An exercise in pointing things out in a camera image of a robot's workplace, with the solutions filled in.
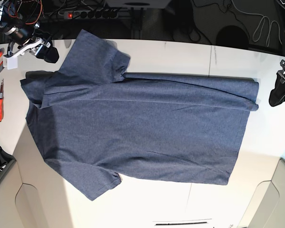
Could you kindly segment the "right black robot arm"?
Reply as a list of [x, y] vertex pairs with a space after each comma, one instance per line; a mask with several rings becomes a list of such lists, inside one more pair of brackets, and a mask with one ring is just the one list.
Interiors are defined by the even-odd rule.
[[43, 13], [42, 1], [38, 17], [26, 22], [19, 12], [22, 0], [0, 0], [0, 32], [9, 37], [7, 53], [3, 56], [3, 66], [8, 69], [18, 67], [18, 57], [30, 53], [48, 63], [59, 60], [58, 50], [54, 47], [51, 35], [40, 30], [39, 17]]

